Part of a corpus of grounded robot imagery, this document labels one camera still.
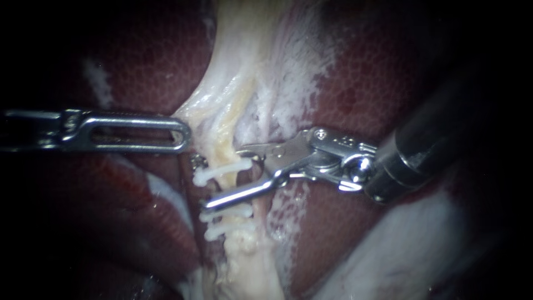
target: surgical instrument tip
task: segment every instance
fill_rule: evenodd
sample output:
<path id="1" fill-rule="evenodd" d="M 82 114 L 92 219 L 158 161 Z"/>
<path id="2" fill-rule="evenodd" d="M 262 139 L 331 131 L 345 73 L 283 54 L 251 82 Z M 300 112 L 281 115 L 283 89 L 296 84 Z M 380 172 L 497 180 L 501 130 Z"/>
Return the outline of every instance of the surgical instrument tip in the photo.
<path id="1" fill-rule="evenodd" d="M 10 109 L 1 118 L 0 152 L 178 154 L 192 138 L 188 125 L 179 119 L 146 114 Z"/>

